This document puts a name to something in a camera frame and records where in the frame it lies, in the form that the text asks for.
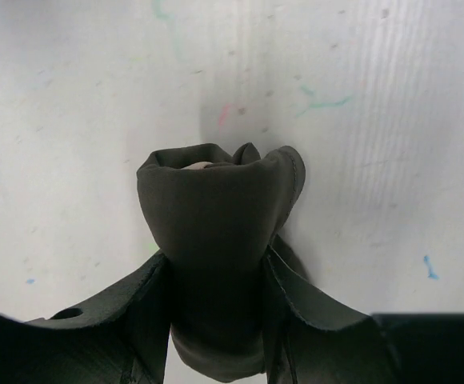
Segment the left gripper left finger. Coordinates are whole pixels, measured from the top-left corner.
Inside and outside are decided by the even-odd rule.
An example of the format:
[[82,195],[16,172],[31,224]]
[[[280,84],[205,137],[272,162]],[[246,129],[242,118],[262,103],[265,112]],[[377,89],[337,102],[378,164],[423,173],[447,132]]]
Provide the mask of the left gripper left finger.
[[157,252],[132,274],[51,318],[0,314],[0,383],[161,383],[169,267]]

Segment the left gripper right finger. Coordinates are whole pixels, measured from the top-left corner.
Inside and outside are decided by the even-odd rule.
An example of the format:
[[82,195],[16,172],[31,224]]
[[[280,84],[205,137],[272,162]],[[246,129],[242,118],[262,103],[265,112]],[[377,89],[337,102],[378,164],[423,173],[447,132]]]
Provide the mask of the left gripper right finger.
[[464,314],[362,314],[310,284],[279,236],[262,265],[270,383],[464,383]]

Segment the olive green underwear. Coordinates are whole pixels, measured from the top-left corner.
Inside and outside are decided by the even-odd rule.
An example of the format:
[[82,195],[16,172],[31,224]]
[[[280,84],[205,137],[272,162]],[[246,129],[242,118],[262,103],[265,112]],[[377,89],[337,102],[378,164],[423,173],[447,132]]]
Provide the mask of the olive green underwear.
[[157,150],[137,172],[140,206],[172,283],[185,364],[219,382],[260,374],[262,258],[302,192],[300,154],[212,143]]

